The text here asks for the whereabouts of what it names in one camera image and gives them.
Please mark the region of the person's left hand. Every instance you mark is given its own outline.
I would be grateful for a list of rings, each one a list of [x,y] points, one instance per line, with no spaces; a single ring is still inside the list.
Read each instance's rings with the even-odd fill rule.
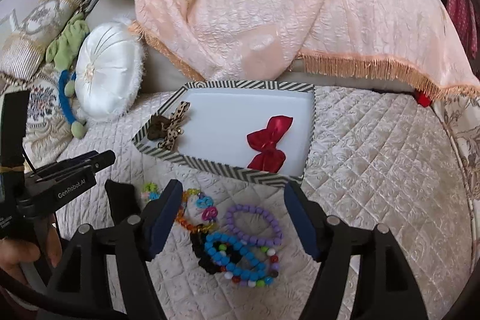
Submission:
[[[60,239],[56,231],[56,218],[51,214],[46,238],[46,255],[53,267],[58,265],[62,252]],[[1,239],[1,268],[24,285],[29,283],[20,264],[35,262],[40,256],[41,251],[33,243],[8,238]]]

